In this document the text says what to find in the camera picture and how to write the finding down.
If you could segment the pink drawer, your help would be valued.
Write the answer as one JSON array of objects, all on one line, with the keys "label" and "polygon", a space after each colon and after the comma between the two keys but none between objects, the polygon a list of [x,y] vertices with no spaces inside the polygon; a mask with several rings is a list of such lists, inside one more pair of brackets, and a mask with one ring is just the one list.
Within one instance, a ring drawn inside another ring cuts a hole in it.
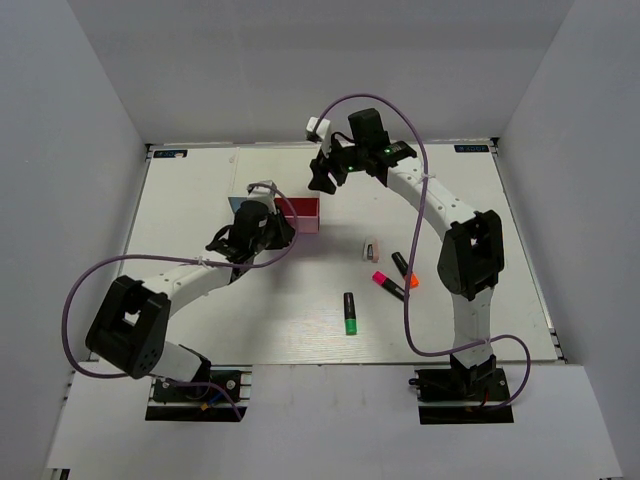
[{"label": "pink drawer", "polygon": [[282,198],[275,199],[291,226],[300,234],[317,234],[320,228],[320,199],[318,197],[289,198],[287,204]]}]

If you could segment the light blue drawer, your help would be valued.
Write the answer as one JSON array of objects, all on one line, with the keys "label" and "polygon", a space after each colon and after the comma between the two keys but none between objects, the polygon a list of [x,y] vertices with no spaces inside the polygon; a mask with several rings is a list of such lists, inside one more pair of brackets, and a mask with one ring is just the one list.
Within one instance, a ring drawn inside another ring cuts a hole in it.
[{"label": "light blue drawer", "polygon": [[246,200],[246,196],[229,196],[228,202],[232,213],[235,214],[241,208],[242,203]]}]

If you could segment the green highlighter black body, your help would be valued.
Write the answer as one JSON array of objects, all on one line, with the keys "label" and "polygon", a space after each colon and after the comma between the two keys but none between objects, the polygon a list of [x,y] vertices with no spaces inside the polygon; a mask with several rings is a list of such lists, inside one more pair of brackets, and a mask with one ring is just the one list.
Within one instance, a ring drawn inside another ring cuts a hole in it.
[{"label": "green highlighter black body", "polygon": [[353,336],[357,334],[357,317],[355,309],[354,295],[352,292],[343,294],[343,311],[345,334]]}]

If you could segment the orange highlighter black body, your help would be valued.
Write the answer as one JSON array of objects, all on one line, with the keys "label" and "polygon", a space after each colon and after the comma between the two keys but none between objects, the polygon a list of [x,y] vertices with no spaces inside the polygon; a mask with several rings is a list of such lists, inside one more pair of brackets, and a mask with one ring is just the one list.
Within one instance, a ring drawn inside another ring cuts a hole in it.
[{"label": "orange highlighter black body", "polygon": [[391,254],[391,259],[394,263],[394,265],[396,266],[397,270],[399,271],[399,273],[401,274],[402,278],[404,280],[406,280],[407,278],[409,278],[410,280],[410,288],[414,289],[417,288],[420,285],[419,279],[417,278],[417,276],[412,273],[411,276],[408,276],[408,262],[407,260],[402,256],[402,254],[398,251],[393,252]]}]

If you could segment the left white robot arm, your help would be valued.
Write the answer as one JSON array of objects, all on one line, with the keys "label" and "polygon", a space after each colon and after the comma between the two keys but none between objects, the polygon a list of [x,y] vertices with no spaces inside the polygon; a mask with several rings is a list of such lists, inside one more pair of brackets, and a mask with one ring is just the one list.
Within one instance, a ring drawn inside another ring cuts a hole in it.
[{"label": "left white robot arm", "polygon": [[169,320],[211,291],[235,283],[263,251],[289,247],[296,230],[276,204],[246,200],[192,263],[145,280],[114,280],[89,328],[88,349],[133,379],[157,376],[175,381],[188,398],[211,387],[211,362],[166,340]]}]

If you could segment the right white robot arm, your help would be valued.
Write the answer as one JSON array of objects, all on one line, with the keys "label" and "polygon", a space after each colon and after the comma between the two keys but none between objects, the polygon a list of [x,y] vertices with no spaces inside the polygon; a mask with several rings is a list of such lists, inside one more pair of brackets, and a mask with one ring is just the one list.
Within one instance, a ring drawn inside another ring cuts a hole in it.
[{"label": "right white robot arm", "polygon": [[391,141],[374,108],[348,118],[351,135],[342,146],[326,119],[312,117],[308,140],[319,144],[310,168],[313,191],[334,194],[349,174],[364,171],[406,200],[438,235],[442,245],[437,273],[451,293],[454,343],[451,384],[461,397],[484,391],[496,368],[490,338],[491,300],[504,268],[502,223],[492,211],[477,211],[429,177],[417,152]]}]

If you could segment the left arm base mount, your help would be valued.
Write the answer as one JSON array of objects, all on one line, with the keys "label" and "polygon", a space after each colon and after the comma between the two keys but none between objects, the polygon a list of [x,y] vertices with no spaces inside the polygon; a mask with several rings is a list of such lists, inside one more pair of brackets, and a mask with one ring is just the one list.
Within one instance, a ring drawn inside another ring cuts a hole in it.
[{"label": "left arm base mount", "polygon": [[179,387],[168,380],[151,383],[145,420],[155,422],[235,423],[249,406],[252,368],[213,367],[210,386]]}]

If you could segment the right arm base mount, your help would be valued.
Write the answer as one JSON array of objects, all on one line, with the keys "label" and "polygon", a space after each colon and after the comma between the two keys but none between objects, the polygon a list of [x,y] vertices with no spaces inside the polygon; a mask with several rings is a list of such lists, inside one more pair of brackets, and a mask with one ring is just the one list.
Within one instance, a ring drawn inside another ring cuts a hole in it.
[{"label": "right arm base mount", "polygon": [[510,405],[497,408],[510,398],[502,368],[480,382],[473,393],[454,386],[452,371],[444,368],[416,370],[408,380],[416,393],[421,425],[512,424]]}]

